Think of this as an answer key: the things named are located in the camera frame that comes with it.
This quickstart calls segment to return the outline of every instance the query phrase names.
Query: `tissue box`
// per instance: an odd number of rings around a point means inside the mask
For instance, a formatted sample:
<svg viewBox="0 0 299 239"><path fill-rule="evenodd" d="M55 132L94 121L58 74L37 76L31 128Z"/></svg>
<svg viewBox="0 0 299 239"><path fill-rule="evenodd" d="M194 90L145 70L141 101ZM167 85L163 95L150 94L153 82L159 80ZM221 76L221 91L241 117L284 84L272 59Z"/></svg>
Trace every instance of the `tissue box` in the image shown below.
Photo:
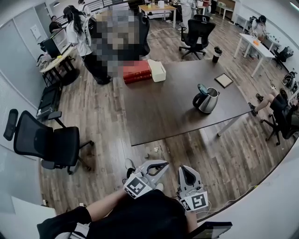
<svg viewBox="0 0 299 239"><path fill-rule="evenodd" d="M163 7L164 7L164 1L159 1L159 2L158 2L158 6L159 6L160 8L163 8Z"/></svg>
<svg viewBox="0 0 299 239"><path fill-rule="evenodd" d="M166 79L166 70L162 63L153 60L148 60L148 63L154 82L164 81Z"/></svg>

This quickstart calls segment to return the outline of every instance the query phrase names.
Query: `white desk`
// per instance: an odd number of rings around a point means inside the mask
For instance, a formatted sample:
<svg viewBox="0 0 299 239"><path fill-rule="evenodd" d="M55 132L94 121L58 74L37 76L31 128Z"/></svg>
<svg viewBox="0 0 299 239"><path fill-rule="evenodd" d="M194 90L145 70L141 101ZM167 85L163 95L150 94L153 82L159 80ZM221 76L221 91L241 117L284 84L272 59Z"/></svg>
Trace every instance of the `white desk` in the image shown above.
<svg viewBox="0 0 299 239"><path fill-rule="evenodd" d="M197 6L197 9L202 9L202 14L205 15L206 7L204 7L204 6Z"/></svg>
<svg viewBox="0 0 299 239"><path fill-rule="evenodd" d="M260 61L258 62L257 66L256 66L256 68L255 68L255 70L253 71L253 73L252 73L252 75L251 75L251 77L253 78L254 75L256 74L258 68L262 65L262 62L263 62L266 58L269 58L270 60L269 60L269 62L268 62L268 64L267 64L267 66L264 68L264 70L267 69L267 67L269 66L269 64L270 64L270 62L271 62L271 59L274 58L274 55L273 55L267 48L265 48L264 45L263 45L262 43L260 43L258 46L255 45L255 44L253 43L254 38L253 38L252 36L250 36L250 35L246 35L246 34L242 34L242 33L240 33L240 35L241 35L241 38L240 38L240 40L239 40L239 44L238 44L237 49L236 49L236 51L235 51L234 58L237 57L237 54L238 54L238 52L239 52L239 50L240 50L241 43L242 43L242 39L244 39L246 42L248 42L248 47L247 47L247 49L246 49L244 58L247 57L247 55L248 55L249 50L250 50L251 47L254 47L254 48L255 48L255 49L262 55L262 57L260 58Z"/></svg>
<svg viewBox="0 0 299 239"><path fill-rule="evenodd" d="M226 11L234 12L234 10L229 8L229 7L223 7L223 6L219 6L219 5L217 5L217 6L220 8L219 9L219 15L221 15L221 9L224 9L223 19L225 18Z"/></svg>
<svg viewBox="0 0 299 239"><path fill-rule="evenodd" d="M245 24L244 24L244 27L243 27L243 32L244 32L244 31L245 31L245 28L247 27L247 23L249 22L249 20L248 20L249 18L246 19L246 18L240 16L239 14L237 14L237 21L238 21L239 18L242 18L242 19L245 20Z"/></svg>
<svg viewBox="0 0 299 239"><path fill-rule="evenodd" d="M278 41L276 41L272 36L269 37L268 40L271 42L271 46L269 48L269 51L271 51L273 49L274 45L278 46L278 47L281 46L281 44Z"/></svg>

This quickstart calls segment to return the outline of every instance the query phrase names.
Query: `desk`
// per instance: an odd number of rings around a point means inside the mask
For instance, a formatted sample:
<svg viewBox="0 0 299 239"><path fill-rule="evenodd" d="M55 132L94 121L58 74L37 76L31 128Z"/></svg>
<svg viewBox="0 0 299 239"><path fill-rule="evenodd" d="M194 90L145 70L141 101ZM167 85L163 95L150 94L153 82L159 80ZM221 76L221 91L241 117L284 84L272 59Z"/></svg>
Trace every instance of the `desk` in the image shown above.
<svg viewBox="0 0 299 239"><path fill-rule="evenodd" d="M218 132L221 135L250 108L235 83L224 89L214 78L224 73L211 60L177 62L164 65L166 80L122 82L128 131L132 146L166 139L232 119ZM198 84L220 92L210 114L194 108Z"/></svg>
<svg viewBox="0 0 299 239"><path fill-rule="evenodd" d="M242 19L245 20L245 24L244 24L244 27L243 27L243 32L244 32L244 31L245 31L245 28L247 27L247 23L249 22L249 18L246 19L246 18L240 16L239 14L237 14L237 21L238 21L239 18L242 18Z"/></svg>
<svg viewBox="0 0 299 239"><path fill-rule="evenodd" d="M74 49L75 49L75 47L69 47L62 54L62 58L56 58L55 60L50 62L50 64L46 68L40 70L40 73L43 73L43 74L49 73L51 77L54 77L51 72L51 70L52 70L57 75L58 79L62 82L63 85L68 85L68 84L74 82L80 73L80 71L78 69L74 68L74 66L71 64L71 61L68 58L68 56ZM56 67L59 66L60 64L63 65L63 67L65 68L65 70L67 72L65 77L62 77L56 69Z"/></svg>
<svg viewBox="0 0 299 239"><path fill-rule="evenodd" d="M271 46L269 48L269 51L271 51L273 49L274 45L277 46L277 47L281 46L281 44L278 41L276 41L273 37L269 37L268 40L271 42Z"/></svg>
<svg viewBox="0 0 299 239"><path fill-rule="evenodd" d="M155 11L164 11L164 20L166 20L165 11L173 11L173 28L176 27L176 16L177 16L177 9L173 6L164 5L164 7L159 7L158 5L139 5L139 12L144 11L145 15L148 15L148 12L155 12Z"/></svg>
<svg viewBox="0 0 299 239"><path fill-rule="evenodd" d="M205 15L205 12L206 12L205 6L197 6L197 9L202 9L202 14Z"/></svg>
<svg viewBox="0 0 299 239"><path fill-rule="evenodd" d="M246 52L245 52L245 55L244 55L244 58L247 57L248 53L249 53L249 50L251 47L254 47L261 55L262 55L262 58L259 60L255 70L253 71L251 77L253 78L254 75L256 74L257 70L260 68L260 66L262 65L262 62L266 59L266 58L269 58L269 62L267 64L267 66L265 67L265 69L269 66L270 62L271 62L271 59L274 58L274 55L262 44L260 43L258 46L255 45L253 43L254 41L254 38L250 35L246 35L246 34L242 34L240 33L241 35L241 38L239 40L239 44L237 46L237 49L235 50L235 55L234 55L234 58L237 57L237 54L240 50L240 47L241 47L241 43L242 43L242 39L244 39L246 42L248 42L248 47L246 49Z"/></svg>
<svg viewBox="0 0 299 239"><path fill-rule="evenodd" d="M217 6L220 8L219 9L219 15L221 15L221 9L224 9L223 19L225 18L226 11L234 12L234 10L229 8L229 7L223 7L223 6L219 6L219 5L217 5Z"/></svg>

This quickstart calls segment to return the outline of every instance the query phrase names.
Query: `table leg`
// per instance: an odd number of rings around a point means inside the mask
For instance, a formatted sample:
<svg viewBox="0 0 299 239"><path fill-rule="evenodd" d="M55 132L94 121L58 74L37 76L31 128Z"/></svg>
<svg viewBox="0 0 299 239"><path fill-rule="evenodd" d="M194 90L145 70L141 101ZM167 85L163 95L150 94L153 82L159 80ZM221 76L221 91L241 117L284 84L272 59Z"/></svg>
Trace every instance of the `table leg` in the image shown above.
<svg viewBox="0 0 299 239"><path fill-rule="evenodd" d="M177 10L173 11L173 28L176 28Z"/></svg>
<svg viewBox="0 0 299 239"><path fill-rule="evenodd" d="M248 21L246 20L246 21L245 21L245 24L244 24L244 27L243 27L243 32L245 31L245 28L246 28L246 26L247 26L247 23L248 23Z"/></svg>
<svg viewBox="0 0 299 239"><path fill-rule="evenodd" d="M255 70L254 70L254 72L253 72L252 75L251 75L252 78L253 78L254 75L256 74L258 68L260 68L260 66L262 65L263 59L264 59L264 57L262 57L262 58L260 59L260 61L258 62L257 66L256 66L256 68L255 68Z"/></svg>
<svg viewBox="0 0 299 239"><path fill-rule="evenodd" d="M269 48L269 51L272 50L273 46L274 46L274 42L272 42L272 44L271 44L271 46L270 46L270 48Z"/></svg>
<svg viewBox="0 0 299 239"><path fill-rule="evenodd" d="M270 63L271 63L271 61L272 61L272 58L270 58L270 60L269 60L269 62L267 63L266 67L263 69L263 71L261 71L260 76L262 76L262 73L263 73L263 72L266 72L266 70L268 69L268 67L269 67L269 65L270 65Z"/></svg>
<svg viewBox="0 0 299 239"><path fill-rule="evenodd" d="M249 43L249 44L248 44L248 47L247 47L247 50L246 50L246 52L245 52L245 54L244 54L244 58L247 57L247 55L248 55L248 53L249 53L249 51L250 51L250 48L251 48L251 44Z"/></svg>
<svg viewBox="0 0 299 239"><path fill-rule="evenodd" d="M63 79L62 76L59 74L59 72L56 70L56 68L53 67L52 70L53 70L54 73L57 75L58 79L62 82L64 79Z"/></svg>
<svg viewBox="0 0 299 239"><path fill-rule="evenodd" d="M233 119L230 120L230 122L225 125L219 132L218 132L218 136L221 136L229 127L231 127L233 125L233 123L235 123L241 116L235 117Z"/></svg>
<svg viewBox="0 0 299 239"><path fill-rule="evenodd" d="M238 54L238 52L239 52L239 50L240 50L240 47L241 47L241 43L242 43L242 37L241 37L240 40L239 40L239 44L238 44L238 46L237 46L237 49L235 50L234 58L237 57L237 54Z"/></svg>

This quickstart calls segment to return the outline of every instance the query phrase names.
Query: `person sitting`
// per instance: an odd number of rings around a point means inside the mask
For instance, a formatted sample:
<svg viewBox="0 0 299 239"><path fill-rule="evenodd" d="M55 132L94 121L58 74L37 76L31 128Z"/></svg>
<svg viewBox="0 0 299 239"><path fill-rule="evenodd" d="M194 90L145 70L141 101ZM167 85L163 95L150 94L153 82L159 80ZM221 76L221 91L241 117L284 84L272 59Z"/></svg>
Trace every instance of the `person sitting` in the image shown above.
<svg viewBox="0 0 299 239"><path fill-rule="evenodd" d="M61 24L59 22L57 22L56 20L57 20L56 16L51 17L52 22L49 25L49 31L51 34L53 32L60 31L60 29L62 28Z"/></svg>
<svg viewBox="0 0 299 239"><path fill-rule="evenodd" d="M258 112L270 103L270 108L275 112L281 112L288 122L288 125L299 127L299 115L295 112L298 110L298 100L295 100L291 107L288 106L287 101L278 93L274 85L271 85L272 92L267 96L256 94L257 99L261 102L258 106L254 106L250 102L248 105L251 108L252 114L256 116Z"/></svg>

